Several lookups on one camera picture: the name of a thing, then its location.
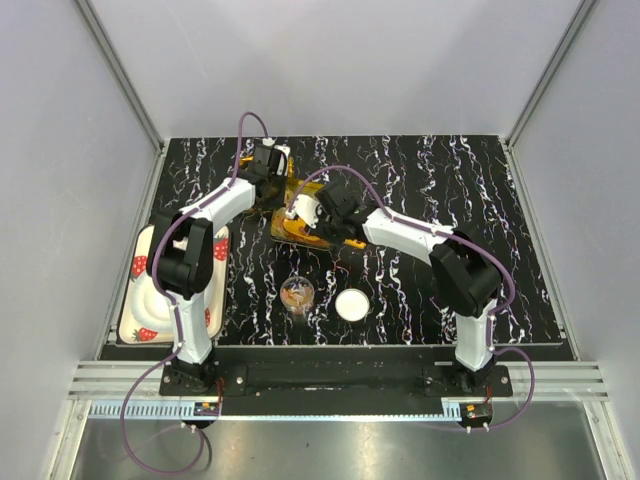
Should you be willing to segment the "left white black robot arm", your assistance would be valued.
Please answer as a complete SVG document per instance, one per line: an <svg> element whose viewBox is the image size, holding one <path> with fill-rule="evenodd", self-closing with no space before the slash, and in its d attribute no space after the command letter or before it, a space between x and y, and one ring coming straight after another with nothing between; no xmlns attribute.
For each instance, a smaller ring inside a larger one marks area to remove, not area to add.
<svg viewBox="0 0 640 480"><path fill-rule="evenodd" d="M268 138L254 148L251 160L237 162L232 175L201 200L152 216L147 274L169 309L174 334L169 374L193 395L208 394L216 382L204 300L214 273L215 234L246 211L283 202L289 156L289 147Z"/></svg>

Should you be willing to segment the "yellow plastic scoop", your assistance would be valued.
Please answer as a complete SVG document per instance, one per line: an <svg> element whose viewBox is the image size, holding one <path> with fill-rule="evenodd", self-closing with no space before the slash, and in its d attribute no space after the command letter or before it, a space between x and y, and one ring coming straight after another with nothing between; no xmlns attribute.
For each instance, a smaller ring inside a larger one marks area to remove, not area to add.
<svg viewBox="0 0 640 480"><path fill-rule="evenodd" d="M356 249L364 249L367 246L365 242L356 239L345 239L343 244Z"/></svg>

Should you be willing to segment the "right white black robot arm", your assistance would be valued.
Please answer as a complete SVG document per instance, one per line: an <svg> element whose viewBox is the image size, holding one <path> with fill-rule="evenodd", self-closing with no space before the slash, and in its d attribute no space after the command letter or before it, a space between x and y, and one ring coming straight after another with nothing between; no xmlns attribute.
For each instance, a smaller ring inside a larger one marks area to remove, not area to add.
<svg viewBox="0 0 640 480"><path fill-rule="evenodd" d="M467 233L444 229L387 207L362 205L332 182L316 194L312 232L328 241L357 240L393 248L428 264L439 298L454 313L457 343L450 381L466 396L490 383L489 315L497 306L502 275Z"/></svg>

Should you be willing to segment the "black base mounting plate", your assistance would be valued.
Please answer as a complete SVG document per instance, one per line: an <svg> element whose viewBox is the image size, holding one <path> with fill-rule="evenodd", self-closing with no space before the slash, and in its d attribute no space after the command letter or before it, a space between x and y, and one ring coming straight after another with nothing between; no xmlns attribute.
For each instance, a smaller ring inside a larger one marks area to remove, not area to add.
<svg viewBox="0 0 640 480"><path fill-rule="evenodd" d="M470 393L450 381L453 365L416 362L254 362L227 363L216 381L195 387L164 372L138 387L99 395L94 405L105 418L188 421L388 420L430 422L486 421L495 401L533 399L535 371L523 378L505 365L494 365L488 384Z"/></svg>

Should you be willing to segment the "right aluminium frame post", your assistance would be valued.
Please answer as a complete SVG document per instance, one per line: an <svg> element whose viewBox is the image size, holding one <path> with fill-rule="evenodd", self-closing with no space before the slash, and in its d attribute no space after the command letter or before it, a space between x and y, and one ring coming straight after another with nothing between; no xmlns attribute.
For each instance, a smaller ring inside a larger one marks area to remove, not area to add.
<svg viewBox="0 0 640 480"><path fill-rule="evenodd" d="M599 4L600 2L598 0L581 0L578 3L514 126L505 137L505 144L508 148L514 148L521 138L571 49L576 44L581 32L586 27Z"/></svg>

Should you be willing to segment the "clear plastic jar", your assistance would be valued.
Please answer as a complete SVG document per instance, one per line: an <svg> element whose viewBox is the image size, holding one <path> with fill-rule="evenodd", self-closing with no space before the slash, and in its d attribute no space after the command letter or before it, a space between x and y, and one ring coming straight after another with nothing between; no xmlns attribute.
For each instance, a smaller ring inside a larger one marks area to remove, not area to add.
<svg viewBox="0 0 640 480"><path fill-rule="evenodd" d="M280 300L289 319L296 323L307 322L314 307L315 288L303 276L292 276L280 287Z"/></svg>

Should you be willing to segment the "aluminium rail base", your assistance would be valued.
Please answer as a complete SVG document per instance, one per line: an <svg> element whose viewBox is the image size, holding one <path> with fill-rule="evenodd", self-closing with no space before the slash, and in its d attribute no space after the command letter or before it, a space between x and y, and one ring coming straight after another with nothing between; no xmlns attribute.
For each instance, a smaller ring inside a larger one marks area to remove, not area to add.
<svg viewBox="0 0 640 480"><path fill-rule="evenodd" d="M608 398L587 362L505 362L483 384L449 363L224 362L205 382L149 362L86 361L68 393L97 418L184 420L458 421L471 406Z"/></svg>

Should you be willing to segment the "gold tin with gummies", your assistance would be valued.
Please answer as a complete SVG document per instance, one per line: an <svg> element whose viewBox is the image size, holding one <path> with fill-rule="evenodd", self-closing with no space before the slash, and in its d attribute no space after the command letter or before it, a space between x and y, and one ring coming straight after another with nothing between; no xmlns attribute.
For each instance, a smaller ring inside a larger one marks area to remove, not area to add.
<svg viewBox="0 0 640 480"><path fill-rule="evenodd" d="M312 234L310 228L300 219L289 220L285 217L285 211L288 203L301 183L302 181L299 179L287 180L284 205L281 208L274 210L271 217L271 237L279 242L319 250L330 250L334 246L344 245L344 241L335 243Z"/></svg>

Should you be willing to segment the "strawberry pattern tray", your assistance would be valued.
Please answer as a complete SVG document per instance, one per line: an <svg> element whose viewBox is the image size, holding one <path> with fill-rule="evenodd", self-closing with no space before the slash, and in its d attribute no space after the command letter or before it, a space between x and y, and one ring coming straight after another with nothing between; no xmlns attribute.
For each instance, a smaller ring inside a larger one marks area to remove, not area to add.
<svg viewBox="0 0 640 480"><path fill-rule="evenodd" d="M154 227L145 226L137 237L135 250L131 260L127 289L117 328L116 342L124 345L151 345L172 343L172 333L157 333L142 327L131 313L133 280L141 273L146 273L147 255L153 236ZM226 298L230 236L229 229L219 230L213 242L213 274L204 290L204 323L208 336L213 339L222 328L223 309Z"/></svg>

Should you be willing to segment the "gold tin with lollipops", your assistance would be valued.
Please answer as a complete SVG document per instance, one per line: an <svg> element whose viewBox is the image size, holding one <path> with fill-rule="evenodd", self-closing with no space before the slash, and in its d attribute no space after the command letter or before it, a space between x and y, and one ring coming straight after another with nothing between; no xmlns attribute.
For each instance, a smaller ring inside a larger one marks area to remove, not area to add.
<svg viewBox="0 0 640 480"><path fill-rule="evenodd" d="M247 172L264 173L268 170L268 167L257 157L249 156L240 159L239 169Z"/></svg>

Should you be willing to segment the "black marble pattern mat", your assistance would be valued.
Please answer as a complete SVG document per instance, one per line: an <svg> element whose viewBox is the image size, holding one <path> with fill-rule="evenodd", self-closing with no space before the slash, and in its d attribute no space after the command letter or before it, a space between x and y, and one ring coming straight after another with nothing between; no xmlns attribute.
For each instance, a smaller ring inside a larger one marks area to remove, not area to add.
<svg viewBox="0 0 640 480"><path fill-rule="evenodd" d="M288 137L297 177L318 173L362 201L375 190L391 209L430 223L475 227L509 270L516 296L495 323L498 344L561 341L500 140L495 136ZM273 240L269 219L243 215L231 233L221 345L433 345L456 339L453 314L429 267L394 249L306 249ZM280 287L292 276L315 288L307 322L289 319ZM335 299L345 289L369 299L347 322Z"/></svg>

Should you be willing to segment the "white paper plate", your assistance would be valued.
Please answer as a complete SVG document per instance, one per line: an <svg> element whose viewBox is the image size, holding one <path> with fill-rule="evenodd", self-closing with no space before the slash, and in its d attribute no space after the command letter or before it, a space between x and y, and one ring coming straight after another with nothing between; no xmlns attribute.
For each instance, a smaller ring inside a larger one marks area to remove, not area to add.
<svg viewBox="0 0 640 480"><path fill-rule="evenodd" d="M166 299L160 295L146 273L133 280L131 313L144 328L157 333L172 333Z"/></svg>

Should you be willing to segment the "aluminium frame post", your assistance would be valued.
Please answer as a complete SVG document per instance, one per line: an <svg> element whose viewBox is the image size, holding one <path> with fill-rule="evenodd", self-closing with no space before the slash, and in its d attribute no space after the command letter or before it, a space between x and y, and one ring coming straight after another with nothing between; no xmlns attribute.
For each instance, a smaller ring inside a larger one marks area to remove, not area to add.
<svg viewBox="0 0 640 480"><path fill-rule="evenodd" d="M514 126L505 137L505 144L508 148L514 148L521 138L571 49L576 44L581 32L586 27L599 4L600 2L598 0L581 0L578 3Z"/></svg>
<svg viewBox="0 0 640 480"><path fill-rule="evenodd" d="M136 118L139 126L145 134L147 140L156 152L162 150L164 139L154 125L151 116L144 107L124 64L122 63L108 32L101 21L92 1L74 0L73 4L77 8L87 29L100 51L107 68L111 72L120 92L122 93L131 112Z"/></svg>

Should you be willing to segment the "left aluminium frame post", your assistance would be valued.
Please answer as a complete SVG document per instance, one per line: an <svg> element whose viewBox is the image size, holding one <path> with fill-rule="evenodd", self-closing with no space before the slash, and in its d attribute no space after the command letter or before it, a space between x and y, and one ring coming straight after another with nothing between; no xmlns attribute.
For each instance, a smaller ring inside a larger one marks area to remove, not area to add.
<svg viewBox="0 0 640 480"><path fill-rule="evenodd" d="M154 125L151 116L144 107L124 64L122 63L108 32L101 21L92 1L74 0L73 4L77 8L87 29L100 51L107 68L111 72L120 92L122 93L131 112L136 118L139 126L145 134L147 140L156 152L162 150L164 139Z"/></svg>

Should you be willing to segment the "white jar lid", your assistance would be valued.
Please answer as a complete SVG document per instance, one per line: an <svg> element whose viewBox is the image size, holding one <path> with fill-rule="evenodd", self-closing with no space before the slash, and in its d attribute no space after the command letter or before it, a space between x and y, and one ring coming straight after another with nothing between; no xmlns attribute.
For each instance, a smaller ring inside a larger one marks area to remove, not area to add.
<svg viewBox="0 0 640 480"><path fill-rule="evenodd" d="M368 297L355 288L345 289L335 299L337 314L347 322L363 320L369 313L370 302Z"/></svg>

